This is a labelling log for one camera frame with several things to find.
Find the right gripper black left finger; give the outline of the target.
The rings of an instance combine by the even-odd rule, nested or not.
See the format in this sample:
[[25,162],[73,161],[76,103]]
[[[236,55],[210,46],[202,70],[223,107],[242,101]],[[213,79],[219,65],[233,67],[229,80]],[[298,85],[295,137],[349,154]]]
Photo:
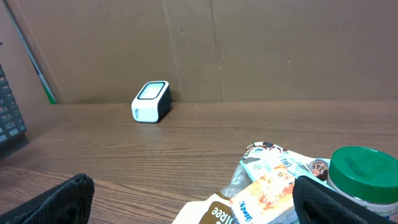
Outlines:
[[87,224],[95,192],[92,178],[77,174],[1,215],[3,224]]

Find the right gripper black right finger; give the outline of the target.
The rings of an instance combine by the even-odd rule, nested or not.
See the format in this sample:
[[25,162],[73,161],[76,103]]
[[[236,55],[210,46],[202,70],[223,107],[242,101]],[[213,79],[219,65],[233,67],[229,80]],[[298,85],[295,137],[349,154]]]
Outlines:
[[293,200],[300,224],[394,224],[303,175],[295,180]]

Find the orange snack packet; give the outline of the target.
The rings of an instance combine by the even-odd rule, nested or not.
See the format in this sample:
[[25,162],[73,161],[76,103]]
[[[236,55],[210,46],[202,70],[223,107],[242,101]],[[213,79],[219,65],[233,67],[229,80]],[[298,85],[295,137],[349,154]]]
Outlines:
[[294,207],[295,177],[278,164],[229,200],[239,224],[298,223]]

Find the green lid jar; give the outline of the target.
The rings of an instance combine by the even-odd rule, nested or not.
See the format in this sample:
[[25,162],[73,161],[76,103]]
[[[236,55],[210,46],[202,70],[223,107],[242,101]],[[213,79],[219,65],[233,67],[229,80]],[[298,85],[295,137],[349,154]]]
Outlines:
[[331,156],[327,184],[358,205],[397,222],[397,159],[362,146],[345,146]]

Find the teal white snack packet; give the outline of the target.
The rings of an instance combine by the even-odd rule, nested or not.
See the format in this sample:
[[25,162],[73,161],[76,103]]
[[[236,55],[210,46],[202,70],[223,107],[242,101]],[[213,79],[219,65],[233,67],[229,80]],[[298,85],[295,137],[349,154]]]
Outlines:
[[330,159],[307,157],[294,151],[286,151],[278,145],[250,146],[240,164],[253,182],[281,165],[296,178],[306,175],[326,185]]

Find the brown pastry bag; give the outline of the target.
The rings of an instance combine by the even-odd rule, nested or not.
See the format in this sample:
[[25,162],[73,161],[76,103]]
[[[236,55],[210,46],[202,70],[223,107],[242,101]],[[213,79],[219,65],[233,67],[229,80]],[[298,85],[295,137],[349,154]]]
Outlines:
[[[246,151],[250,146],[272,147],[273,145],[276,144],[266,141],[254,142],[247,146]],[[186,203],[172,223],[233,223],[234,217],[229,200],[251,183],[253,181],[239,162],[231,182],[226,187],[211,195],[207,200]]]

